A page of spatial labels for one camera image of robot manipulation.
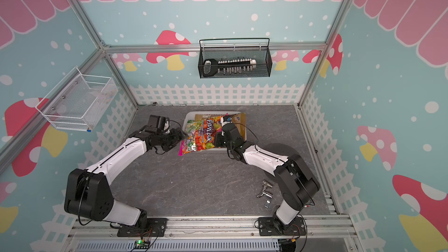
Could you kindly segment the large gold red candy bag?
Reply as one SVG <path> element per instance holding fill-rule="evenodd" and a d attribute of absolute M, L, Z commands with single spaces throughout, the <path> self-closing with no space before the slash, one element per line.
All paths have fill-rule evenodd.
<path fill-rule="evenodd" d="M 216 118 L 216 117 L 222 117 L 224 115 L 230 115 L 232 116 L 232 122 L 236 125 L 237 129 L 239 130 L 240 135 L 246 140 L 247 139 L 247 133 L 246 133 L 246 114 L 240 113 L 240 112 L 198 112 L 194 116 L 194 120 L 205 120 L 209 118 Z"/>

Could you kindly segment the pink fruit chewy candy bag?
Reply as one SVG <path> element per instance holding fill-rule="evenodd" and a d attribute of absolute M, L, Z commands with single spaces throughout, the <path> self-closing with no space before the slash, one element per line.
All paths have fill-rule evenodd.
<path fill-rule="evenodd" d="M 181 143 L 179 155 L 214 149 L 221 134 L 221 117 L 189 120 L 184 128 L 187 138 Z"/>

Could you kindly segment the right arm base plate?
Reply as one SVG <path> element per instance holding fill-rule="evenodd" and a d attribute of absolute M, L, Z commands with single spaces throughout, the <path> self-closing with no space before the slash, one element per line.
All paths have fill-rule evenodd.
<path fill-rule="evenodd" d="M 260 236 L 305 236 L 307 234 L 304 219 L 296 217 L 290 224 L 284 225 L 274 217 L 259 217 L 254 223 Z"/>

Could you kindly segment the white plastic basket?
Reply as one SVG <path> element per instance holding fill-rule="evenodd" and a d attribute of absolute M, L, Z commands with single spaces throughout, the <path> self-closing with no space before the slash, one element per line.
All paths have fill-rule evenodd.
<path fill-rule="evenodd" d="M 236 111 L 208 111 L 208 112 L 236 112 Z M 183 124 L 183 131 L 184 131 L 184 128 L 185 128 L 187 122 L 189 120 L 194 120 L 194 116 L 195 116 L 196 113 L 198 113 L 198 112 L 189 112 L 187 114 L 187 116 L 186 116 L 186 118 L 184 120 L 184 124 Z M 211 151 L 225 151 L 225 148 L 214 148 L 214 149 L 209 149 L 209 150 L 206 150 L 206 151 L 210 151 L 210 152 Z"/>

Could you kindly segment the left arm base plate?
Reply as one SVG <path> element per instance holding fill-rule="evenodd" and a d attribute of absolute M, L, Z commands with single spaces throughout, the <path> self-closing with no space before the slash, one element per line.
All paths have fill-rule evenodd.
<path fill-rule="evenodd" d="M 168 218 L 147 218 L 139 220 L 134 226 L 120 225 L 117 237 L 163 237 L 167 228 L 167 222 Z"/>

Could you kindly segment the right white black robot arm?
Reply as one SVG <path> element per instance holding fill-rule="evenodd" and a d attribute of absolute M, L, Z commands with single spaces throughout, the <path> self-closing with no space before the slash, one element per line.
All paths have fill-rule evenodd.
<path fill-rule="evenodd" d="M 273 215 L 274 224 L 286 229 L 304 207 L 315 205 L 313 197 L 321 186 L 300 155 L 285 156 L 262 149 L 244 140 L 233 123 L 222 127 L 222 135 L 231 159 L 258 167 L 275 177 L 283 201 Z"/>

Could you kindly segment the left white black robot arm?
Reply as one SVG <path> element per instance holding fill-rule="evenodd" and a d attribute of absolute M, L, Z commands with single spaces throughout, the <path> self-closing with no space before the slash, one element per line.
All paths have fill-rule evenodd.
<path fill-rule="evenodd" d="M 145 210 L 114 199 L 110 186 L 133 161 L 154 150 L 163 155 L 187 138 L 181 125 L 171 126 L 166 117 L 151 115 L 147 125 L 133 132 L 109 155 L 68 176 L 64 210 L 78 219 L 105 221 L 140 232 L 148 227 Z"/>

